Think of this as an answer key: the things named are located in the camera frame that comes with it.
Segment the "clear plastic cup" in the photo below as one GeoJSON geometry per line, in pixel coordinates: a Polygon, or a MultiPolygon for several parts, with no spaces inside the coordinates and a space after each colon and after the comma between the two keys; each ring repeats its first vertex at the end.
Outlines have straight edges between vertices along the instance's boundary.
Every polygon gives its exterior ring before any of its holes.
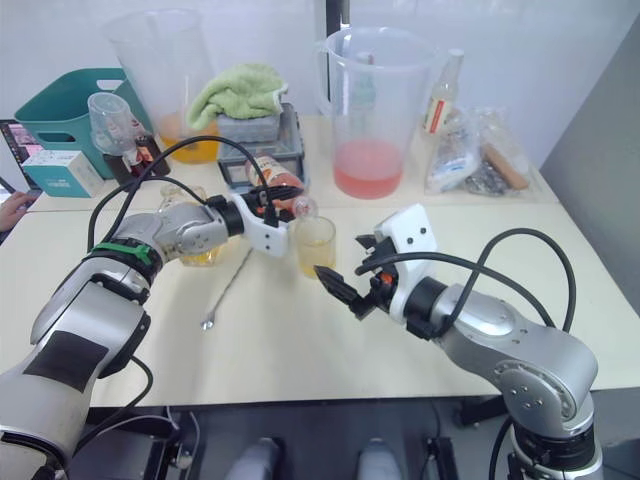
{"type": "Polygon", "coordinates": [[[336,226],[325,217],[308,216],[296,222],[293,232],[298,265],[309,278],[317,278],[314,265],[336,266],[336,226]]]}
{"type": "MultiPolygon", "coordinates": [[[[197,12],[172,8],[132,13],[104,26],[166,147],[218,131],[215,122],[193,131],[185,119],[195,97],[214,76],[200,24],[197,12]]],[[[178,150],[172,157],[185,163],[204,163],[215,161],[217,152],[217,143],[201,142],[178,150]]]]}
{"type": "Polygon", "coordinates": [[[91,140],[102,153],[123,155],[135,150],[129,104],[113,93],[98,92],[87,99],[91,140]]]}
{"type": "Polygon", "coordinates": [[[380,27],[341,30],[317,52],[329,57],[331,101],[321,72],[316,96],[332,119],[336,184],[358,198],[393,193],[425,103],[432,50],[409,32],[380,27]]]}

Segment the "cable connector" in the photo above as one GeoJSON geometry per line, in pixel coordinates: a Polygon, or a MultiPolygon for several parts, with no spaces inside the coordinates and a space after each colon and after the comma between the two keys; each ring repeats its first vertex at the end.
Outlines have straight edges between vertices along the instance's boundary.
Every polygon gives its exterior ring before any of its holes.
{"type": "Polygon", "coordinates": [[[442,480],[458,480],[460,477],[458,476],[451,439],[449,437],[428,438],[425,443],[427,459],[424,470],[429,468],[428,463],[430,461],[435,461],[438,478],[442,480]]]}
{"type": "Polygon", "coordinates": [[[216,210],[224,210],[227,207],[227,199],[223,195],[214,195],[206,200],[207,207],[215,208],[216,210]]]}
{"type": "Polygon", "coordinates": [[[407,317],[407,332],[426,341],[440,336],[439,330],[429,320],[425,320],[422,315],[417,313],[407,317]]]}
{"type": "Polygon", "coordinates": [[[278,214],[276,213],[276,207],[273,204],[268,204],[264,207],[264,223],[270,227],[278,226],[278,214]]]}

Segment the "label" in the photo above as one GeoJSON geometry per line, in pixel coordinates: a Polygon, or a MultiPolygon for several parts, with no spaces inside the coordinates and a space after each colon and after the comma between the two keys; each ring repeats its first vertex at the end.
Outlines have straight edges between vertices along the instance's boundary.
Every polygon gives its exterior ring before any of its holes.
{"type": "Polygon", "coordinates": [[[56,188],[71,188],[71,184],[65,178],[48,178],[47,185],[56,188]]]}
{"type": "Polygon", "coordinates": [[[142,162],[144,165],[149,165],[153,162],[153,155],[151,155],[151,152],[147,147],[138,145],[136,146],[136,149],[138,150],[138,161],[142,162]]]}
{"type": "Polygon", "coordinates": [[[124,168],[127,170],[127,173],[131,173],[131,165],[127,162],[123,156],[120,156],[120,162],[124,165],[124,168]]]}
{"type": "MultiPolygon", "coordinates": [[[[262,170],[262,174],[264,175],[264,178],[267,181],[267,185],[271,183],[272,179],[274,179],[275,177],[277,177],[282,173],[291,174],[289,170],[284,168],[282,165],[278,163],[277,160],[271,157],[264,156],[264,157],[256,158],[256,163],[258,164],[258,167],[260,167],[260,170],[262,170]]],[[[251,185],[258,186],[262,184],[262,182],[260,181],[260,177],[258,176],[258,172],[256,172],[256,169],[252,165],[249,166],[247,177],[249,178],[251,185]]]]}
{"type": "Polygon", "coordinates": [[[427,116],[424,120],[424,129],[428,133],[437,133],[451,112],[451,106],[451,102],[442,99],[436,100],[431,97],[427,116]]]}
{"type": "Polygon", "coordinates": [[[138,150],[127,150],[123,155],[130,167],[135,167],[142,163],[142,158],[138,157],[138,150]]]}

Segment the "bottle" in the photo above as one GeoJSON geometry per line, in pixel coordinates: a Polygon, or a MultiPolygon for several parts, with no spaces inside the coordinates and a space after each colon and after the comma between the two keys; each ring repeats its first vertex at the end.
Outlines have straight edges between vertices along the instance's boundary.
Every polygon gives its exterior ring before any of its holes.
{"type": "Polygon", "coordinates": [[[457,48],[449,50],[449,60],[431,92],[423,125],[427,133],[438,133],[453,108],[458,96],[458,76],[463,58],[464,51],[457,48]]]}
{"type": "MultiPolygon", "coordinates": [[[[147,132],[136,117],[131,116],[131,128],[136,142],[136,150],[138,157],[145,167],[153,162],[153,159],[160,155],[160,148],[156,143],[153,135],[147,132]]],[[[166,159],[162,159],[153,167],[153,173],[156,175],[168,175],[171,172],[166,159]]]]}
{"type": "Polygon", "coordinates": [[[299,195],[293,199],[291,212],[295,218],[311,218],[318,216],[318,205],[307,195],[299,195]]]}
{"type": "MultiPolygon", "coordinates": [[[[256,158],[256,163],[260,170],[262,170],[262,174],[267,181],[268,187],[287,185],[304,189],[304,183],[302,183],[302,181],[293,173],[283,167],[275,158],[264,155],[256,158]]],[[[251,162],[247,160],[244,168],[251,185],[257,187],[262,184],[260,177],[258,176],[256,169],[251,165],[251,162]]],[[[291,210],[293,207],[293,201],[294,199],[290,198],[288,200],[275,200],[273,203],[277,208],[286,208],[287,210],[291,210]]]]}
{"type": "Polygon", "coordinates": [[[122,154],[122,156],[129,164],[131,175],[133,175],[134,177],[139,177],[140,175],[142,175],[142,172],[144,172],[146,169],[146,165],[144,164],[144,162],[140,161],[140,158],[138,158],[138,151],[135,148],[127,150],[122,154]]]}

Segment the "white wall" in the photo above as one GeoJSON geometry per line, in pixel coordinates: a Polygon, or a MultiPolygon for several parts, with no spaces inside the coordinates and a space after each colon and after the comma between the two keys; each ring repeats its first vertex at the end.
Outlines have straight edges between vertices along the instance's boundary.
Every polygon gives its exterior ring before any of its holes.
{"type": "MultiPolygon", "coordinates": [[[[99,26],[124,13],[183,6],[201,12],[218,70],[270,63],[288,100],[315,112],[311,51],[324,0],[0,0],[0,116],[70,70],[117,66],[99,26]]],[[[354,25],[411,29],[467,58],[460,100],[506,106],[538,165],[547,157],[634,18],[634,0],[352,0],[354,25]]],[[[6,164],[6,152],[0,151],[6,164]]]]}
{"type": "Polygon", "coordinates": [[[461,104],[507,107],[539,166],[639,12],[633,0],[351,0],[351,25],[463,48],[461,104]]]}

